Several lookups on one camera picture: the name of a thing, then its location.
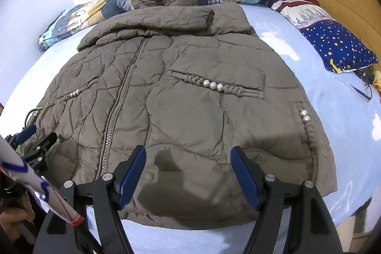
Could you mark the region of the olive green quilted hooded jacket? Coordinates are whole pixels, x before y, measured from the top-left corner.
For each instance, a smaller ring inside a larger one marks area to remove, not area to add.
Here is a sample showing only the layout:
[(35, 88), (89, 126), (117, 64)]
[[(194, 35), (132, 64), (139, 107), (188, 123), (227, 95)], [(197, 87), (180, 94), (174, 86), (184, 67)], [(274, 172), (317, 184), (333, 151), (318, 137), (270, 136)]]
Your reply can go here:
[(53, 185), (94, 181), (142, 145), (147, 162), (121, 218), (171, 229), (245, 224), (257, 213), (232, 170), (239, 146), (283, 182), (336, 191), (320, 119), (240, 5), (130, 2), (81, 40), (30, 119), (37, 132), (19, 153), (55, 133)]

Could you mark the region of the yellow orange plush toy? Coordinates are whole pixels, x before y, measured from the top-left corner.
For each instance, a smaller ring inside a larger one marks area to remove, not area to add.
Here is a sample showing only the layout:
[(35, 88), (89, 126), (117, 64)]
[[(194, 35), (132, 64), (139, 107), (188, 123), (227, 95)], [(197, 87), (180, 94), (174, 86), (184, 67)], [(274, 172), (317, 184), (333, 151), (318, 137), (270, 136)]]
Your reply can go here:
[(379, 70), (374, 71), (373, 88), (381, 94), (381, 72)]

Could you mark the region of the wooden yellow headboard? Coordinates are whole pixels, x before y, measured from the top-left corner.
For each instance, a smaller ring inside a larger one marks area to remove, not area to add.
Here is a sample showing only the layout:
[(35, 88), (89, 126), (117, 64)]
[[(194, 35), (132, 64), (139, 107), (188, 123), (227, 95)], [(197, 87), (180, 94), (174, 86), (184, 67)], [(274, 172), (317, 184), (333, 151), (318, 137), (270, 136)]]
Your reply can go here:
[(380, 58), (380, 4), (377, 0), (317, 0), (338, 22)]

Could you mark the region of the light blue cloud bedsheet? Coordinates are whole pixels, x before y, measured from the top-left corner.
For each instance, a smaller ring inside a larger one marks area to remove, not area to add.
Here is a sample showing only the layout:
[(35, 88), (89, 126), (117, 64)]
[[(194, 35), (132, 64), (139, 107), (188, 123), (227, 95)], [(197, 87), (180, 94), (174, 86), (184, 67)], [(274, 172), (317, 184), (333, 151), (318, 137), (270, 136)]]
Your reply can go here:
[[(333, 150), (337, 191), (325, 198), (336, 224), (369, 200), (380, 184), (380, 102), (366, 102), (330, 74), (308, 40), (279, 13), (245, 5), (249, 23), (302, 83)], [(1, 115), (1, 135), (14, 134), (37, 106), (61, 67), (77, 52), (85, 31), (47, 50), (21, 79)], [(252, 224), (211, 231), (152, 228), (124, 222), (136, 253), (241, 253)]]

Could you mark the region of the navy starry pillow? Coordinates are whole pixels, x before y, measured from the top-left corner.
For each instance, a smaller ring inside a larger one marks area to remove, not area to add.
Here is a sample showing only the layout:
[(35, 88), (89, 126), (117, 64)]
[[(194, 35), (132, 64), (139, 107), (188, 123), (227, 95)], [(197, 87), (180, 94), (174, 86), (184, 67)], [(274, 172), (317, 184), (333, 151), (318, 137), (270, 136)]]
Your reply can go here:
[(328, 72), (353, 72), (378, 63), (375, 52), (325, 11), (317, 0), (272, 0), (267, 6), (300, 31)]

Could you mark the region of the white sleeve with blue stripes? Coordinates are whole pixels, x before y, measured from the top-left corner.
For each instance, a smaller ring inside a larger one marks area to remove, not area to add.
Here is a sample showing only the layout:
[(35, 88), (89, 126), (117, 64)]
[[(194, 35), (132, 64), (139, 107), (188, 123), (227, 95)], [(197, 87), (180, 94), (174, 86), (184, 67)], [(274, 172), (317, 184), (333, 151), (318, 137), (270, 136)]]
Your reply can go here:
[(48, 181), (38, 176), (3, 137), (1, 137), (1, 171), (13, 181), (38, 193), (39, 199), (45, 206), (71, 226), (76, 227), (83, 223), (83, 216), (75, 211)]

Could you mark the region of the black eyeglasses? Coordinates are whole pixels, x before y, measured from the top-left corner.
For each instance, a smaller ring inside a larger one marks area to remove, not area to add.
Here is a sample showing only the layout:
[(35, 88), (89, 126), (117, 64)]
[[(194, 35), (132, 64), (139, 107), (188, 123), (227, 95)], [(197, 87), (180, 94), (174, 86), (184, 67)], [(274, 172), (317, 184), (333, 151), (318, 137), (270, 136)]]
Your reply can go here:
[(370, 69), (361, 68), (340, 74), (340, 76), (336, 77), (336, 80), (348, 86), (362, 99), (369, 102), (373, 98), (372, 85), (374, 78), (375, 75), (371, 73)]

